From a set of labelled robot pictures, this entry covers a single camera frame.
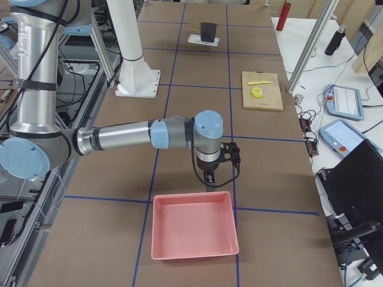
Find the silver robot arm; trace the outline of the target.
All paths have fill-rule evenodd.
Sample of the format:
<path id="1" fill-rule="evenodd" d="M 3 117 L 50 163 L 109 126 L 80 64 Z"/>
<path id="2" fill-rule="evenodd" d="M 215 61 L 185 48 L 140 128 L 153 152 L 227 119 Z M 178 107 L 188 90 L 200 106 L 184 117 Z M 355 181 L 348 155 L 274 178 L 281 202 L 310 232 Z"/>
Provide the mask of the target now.
<path id="1" fill-rule="evenodd" d="M 18 26 L 17 120 L 7 124 L 1 166 L 12 176 L 34 179 L 73 158 L 129 145 L 190 148 L 201 165 L 217 163 L 223 152 L 223 119 L 202 111 L 186 120 L 120 124 L 95 129 L 61 129 L 56 124 L 59 35 L 90 34 L 90 1 L 11 1 Z"/>

